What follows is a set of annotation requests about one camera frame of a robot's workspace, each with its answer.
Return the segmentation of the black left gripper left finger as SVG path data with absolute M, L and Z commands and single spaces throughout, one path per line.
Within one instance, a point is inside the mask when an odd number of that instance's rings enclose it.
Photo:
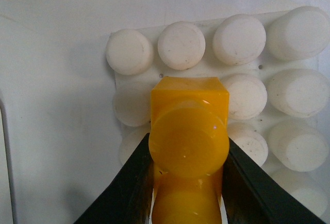
M 147 133 L 109 186 L 75 223 L 149 223 L 153 186 Z

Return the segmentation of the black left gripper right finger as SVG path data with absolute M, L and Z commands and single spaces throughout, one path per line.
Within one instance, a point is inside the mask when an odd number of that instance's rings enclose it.
M 223 165 L 222 198 L 228 223 L 323 223 L 233 140 Z

